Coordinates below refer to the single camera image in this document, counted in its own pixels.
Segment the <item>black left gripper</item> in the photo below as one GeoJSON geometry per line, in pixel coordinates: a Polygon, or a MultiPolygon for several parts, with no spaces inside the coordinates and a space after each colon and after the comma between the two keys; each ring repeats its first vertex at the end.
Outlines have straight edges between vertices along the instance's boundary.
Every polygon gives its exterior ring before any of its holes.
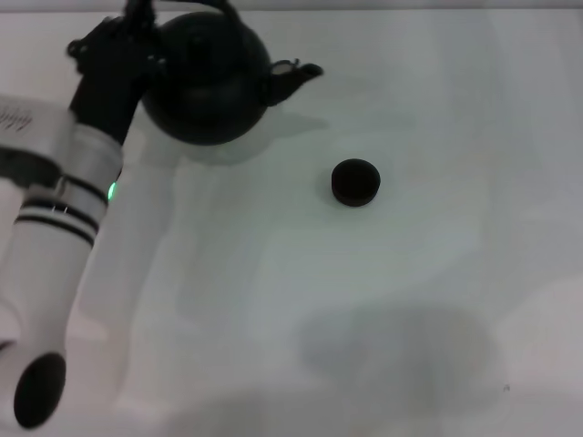
{"type": "Polygon", "coordinates": [[[152,0],[127,0],[124,15],[108,17],[69,43],[80,82],[69,109],[77,123],[125,142],[138,103],[160,76],[159,31],[152,0]]]}

